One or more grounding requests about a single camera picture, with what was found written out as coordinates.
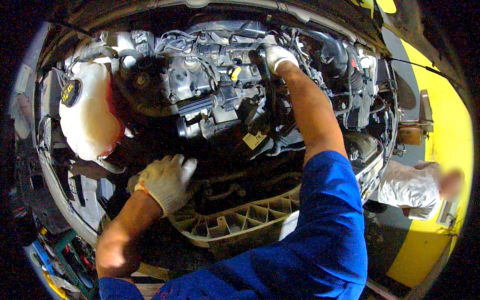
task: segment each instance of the hand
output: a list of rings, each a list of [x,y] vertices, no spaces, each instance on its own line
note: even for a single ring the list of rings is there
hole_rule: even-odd
[[[182,208],[185,199],[185,187],[197,167],[196,159],[189,159],[183,164],[183,155],[165,156],[156,160],[140,173],[135,191],[147,192],[163,209],[163,217]]]
[[[299,62],[293,53],[289,52],[287,49],[279,45],[271,45],[268,43],[264,43],[264,47],[266,51],[268,67],[274,74],[276,74],[278,65],[283,61],[291,61],[297,67],[299,66]]]
[[[403,215],[408,217],[408,214],[410,213],[410,208],[402,208]]]

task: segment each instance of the coolant reservoir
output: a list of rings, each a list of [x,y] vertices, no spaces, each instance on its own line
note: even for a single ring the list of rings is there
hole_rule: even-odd
[[[110,74],[102,63],[81,68],[64,86],[60,125],[67,143],[83,160],[112,153],[122,137],[122,123],[112,114]]]

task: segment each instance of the forearm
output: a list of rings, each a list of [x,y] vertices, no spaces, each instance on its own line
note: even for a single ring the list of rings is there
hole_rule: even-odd
[[[337,151],[347,157],[342,132],[322,90],[289,61],[280,63],[276,71],[290,91],[295,119],[306,146],[305,163],[326,150]]]
[[[98,278],[128,280],[140,265],[138,240],[163,211],[147,193],[136,191],[102,233],[96,248]]]

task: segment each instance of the white cloth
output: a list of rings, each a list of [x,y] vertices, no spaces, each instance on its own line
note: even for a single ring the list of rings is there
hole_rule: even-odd
[[[380,182],[377,201],[410,208],[409,219],[431,219],[442,204],[435,185],[438,164],[419,161],[419,167],[421,169],[415,169],[391,160]]]

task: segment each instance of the yellow label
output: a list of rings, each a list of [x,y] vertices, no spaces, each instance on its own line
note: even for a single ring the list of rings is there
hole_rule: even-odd
[[[263,135],[261,132],[257,132],[257,135],[252,135],[247,133],[243,137],[243,141],[250,147],[250,149],[255,149],[260,143],[266,138],[266,135]]]

